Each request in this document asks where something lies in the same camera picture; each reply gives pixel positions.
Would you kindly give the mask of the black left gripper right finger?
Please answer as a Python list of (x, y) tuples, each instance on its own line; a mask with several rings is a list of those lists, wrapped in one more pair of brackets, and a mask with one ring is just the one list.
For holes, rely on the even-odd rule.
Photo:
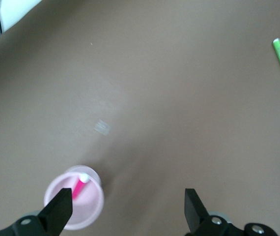
[(235, 227), (230, 218), (217, 211), (208, 212), (195, 189), (185, 189), (185, 218), (188, 236), (277, 236), (269, 226), (248, 223), (243, 229)]

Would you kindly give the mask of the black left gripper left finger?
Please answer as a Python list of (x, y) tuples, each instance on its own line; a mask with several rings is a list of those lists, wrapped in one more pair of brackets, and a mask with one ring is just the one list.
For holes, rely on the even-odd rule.
[(0, 236), (58, 236), (73, 212), (72, 190), (62, 188), (36, 215), (27, 215), (5, 229)]

